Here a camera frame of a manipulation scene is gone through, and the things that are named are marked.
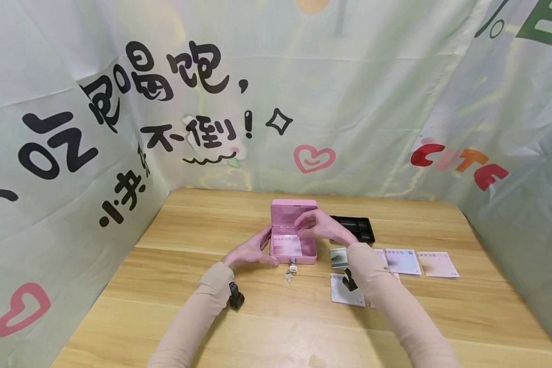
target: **hand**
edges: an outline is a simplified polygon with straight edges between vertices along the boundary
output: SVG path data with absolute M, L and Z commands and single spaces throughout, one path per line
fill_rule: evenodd
M 276 267 L 278 265 L 278 260 L 262 252 L 266 244 L 268 244 L 271 234 L 272 225 L 268 225 L 259 233 L 254 234 L 248 240 L 231 249 L 221 260 L 222 263 L 225 263 L 231 269 L 241 263 L 257 261 Z
M 294 222 L 296 234 L 301 237 L 320 237 L 337 241 L 349 247 L 358 243 L 358 239 L 322 210 L 312 210 L 301 214 Z

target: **person's left hand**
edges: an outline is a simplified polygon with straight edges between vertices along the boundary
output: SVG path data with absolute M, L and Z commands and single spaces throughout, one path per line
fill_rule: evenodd
M 244 241 L 237 247 L 231 249 L 229 253 L 223 257 L 222 263 L 225 263 L 229 268 L 237 266 L 241 263 L 257 262 L 270 264 L 274 267 L 278 265 L 278 260 L 266 253 L 262 252 L 268 244 L 268 240 L 272 234 L 272 225 L 268 225 L 259 233 L 254 234 L 248 240 Z

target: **black tray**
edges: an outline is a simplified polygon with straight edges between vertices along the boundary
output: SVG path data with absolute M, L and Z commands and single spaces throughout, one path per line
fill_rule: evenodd
M 331 218 L 350 230 L 360 243 L 372 244 L 376 241 L 368 217 L 331 216 Z

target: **light green backdrop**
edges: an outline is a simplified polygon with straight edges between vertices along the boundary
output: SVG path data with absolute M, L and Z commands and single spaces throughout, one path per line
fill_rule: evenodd
M 0 1 L 0 367 L 179 187 L 453 202 L 552 335 L 552 0 Z

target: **small black object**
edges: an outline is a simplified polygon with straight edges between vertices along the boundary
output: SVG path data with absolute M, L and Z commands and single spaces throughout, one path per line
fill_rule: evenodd
M 235 310 L 239 310 L 245 301 L 243 294 L 239 292 L 236 282 L 232 281 L 229 283 L 229 290 L 231 291 L 231 296 L 229 297 L 229 305 Z
M 372 244 L 376 241 L 368 217 L 331 216 L 331 218 L 350 230 L 361 243 Z
M 351 278 L 351 271 L 349 268 L 346 268 L 346 276 L 343 280 L 341 280 L 341 282 L 343 282 L 343 285 L 345 285 L 349 291 L 354 291 L 358 288 L 354 279 Z

